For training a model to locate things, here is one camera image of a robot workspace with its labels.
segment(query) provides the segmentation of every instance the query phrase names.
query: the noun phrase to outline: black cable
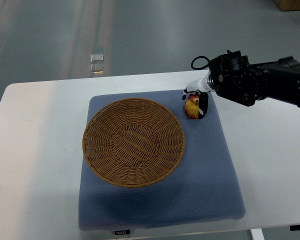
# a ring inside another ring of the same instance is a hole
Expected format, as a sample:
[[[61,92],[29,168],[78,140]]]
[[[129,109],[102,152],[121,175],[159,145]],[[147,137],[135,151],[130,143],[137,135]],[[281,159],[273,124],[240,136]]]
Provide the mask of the black cable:
[[[202,67],[194,67],[194,63],[195,63],[195,61],[198,60],[198,59],[205,59],[205,60],[207,60],[208,64],[207,64],[207,65],[204,65],[204,66],[202,66]],[[191,68],[192,68],[193,70],[202,70],[202,69],[205,69],[205,68],[209,67],[209,63],[210,63],[210,60],[209,60],[209,58],[207,58],[206,56],[197,56],[195,59],[192,60],[192,62],[191,62]]]

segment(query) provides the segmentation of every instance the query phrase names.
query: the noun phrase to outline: cardboard box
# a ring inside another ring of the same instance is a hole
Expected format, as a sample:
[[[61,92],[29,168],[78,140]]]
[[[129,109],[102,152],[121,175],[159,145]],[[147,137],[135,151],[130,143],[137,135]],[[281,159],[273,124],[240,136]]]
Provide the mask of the cardboard box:
[[[300,10],[300,0],[275,0],[275,3],[281,11],[298,11]]]

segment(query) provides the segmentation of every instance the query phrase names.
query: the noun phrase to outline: basket rim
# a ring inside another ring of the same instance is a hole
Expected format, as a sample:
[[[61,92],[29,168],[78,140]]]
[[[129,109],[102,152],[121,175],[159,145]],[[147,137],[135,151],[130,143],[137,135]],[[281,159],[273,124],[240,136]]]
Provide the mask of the basket rim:
[[[180,135],[181,135],[181,147],[180,147],[180,151],[179,151],[178,156],[177,156],[176,163],[166,173],[164,173],[160,177],[158,177],[158,178],[156,178],[154,180],[151,180],[151,181],[148,181],[148,182],[144,182],[144,183],[139,183],[139,184],[121,184],[121,183],[113,182],[113,181],[105,178],[102,174],[99,174],[98,170],[91,164],[91,160],[90,160],[89,156],[87,155],[85,140],[86,140],[87,132],[89,131],[89,127],[93,124],[93,122],[95,121],[95,119],[98,117],[98,115],[100,113],[102,113],[103,111],[105,111],[106,109],[108,109],[109,107],[111,107],[112,105],[115,105],[117,103],[127,102],[127,101],[135,101],[135,100],[142,100],[142,101],[146,101],[148,103],[155,104],[158,107],[164,109],[164,111],[166,111],[174,119],[174,121],[175,121],[175,123],[177,125],[177,128],[179,129]],[[174,115],[174,113],[170,109],[168,109],[166,106],[164,106],[163,104],[158,103],[158,102],[156,102],[154,100],[151,100],[151,99],[144,98],[144,97],[123,98],[123,99],[120,99],[120,100],[113,101],[113,102],[107,104],[106,106],[102,107],[96,114],[93,115],[93,117],[91,118],[91,120],[86,125],[84,133],[83,133],[83,138],[82,138],[83,156],[84,156],[84,159],[85,159],[86,163],[88,164],[88,166],[90,167],[90,169],[93,171],[93,173],[96,174],[99,178],[101,178],[105,182],[107,182],[109,184],[112,184],[114,186],[123,187],[123,188],[141,188],[141,187],[146,187],[146,186],[158,183],[161,180],[165,179],[167,176],[169,176],[178,167],[178,165],[179,165],[179,163],[180,163],[180,161],[181,161],[181,159],[183,157],[185,146],[186,146],[185,133],[184,133],[182,125],[180,124],[178,118]]]

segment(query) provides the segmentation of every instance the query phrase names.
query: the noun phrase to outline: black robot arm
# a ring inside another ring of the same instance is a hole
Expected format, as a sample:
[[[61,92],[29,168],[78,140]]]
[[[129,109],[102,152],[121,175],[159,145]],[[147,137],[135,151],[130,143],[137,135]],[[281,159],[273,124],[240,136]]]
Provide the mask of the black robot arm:
[[[225,99],[252,106],[257,100],[273,98],[300,107],[300,63],[292,56],[275,62],[249,64],[240,51],[220,55],[201,68],[209,67],[207,84]]]

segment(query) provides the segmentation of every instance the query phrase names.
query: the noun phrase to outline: blue cushion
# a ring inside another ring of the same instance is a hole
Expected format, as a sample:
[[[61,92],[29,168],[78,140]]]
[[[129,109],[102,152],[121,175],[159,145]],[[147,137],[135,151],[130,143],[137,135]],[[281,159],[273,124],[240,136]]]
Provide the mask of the blue cushion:
[[[79,228],[124,230],[240,219],[246,210],[219,115],[209,93],[208,112],[201,119],[184,113],[182,90],[95,96],[87,123],[104,106],[125,98],[146,98],[169,108],[185,135],[179,166],[162,181],[142,188],[111,185],[82,161]]]

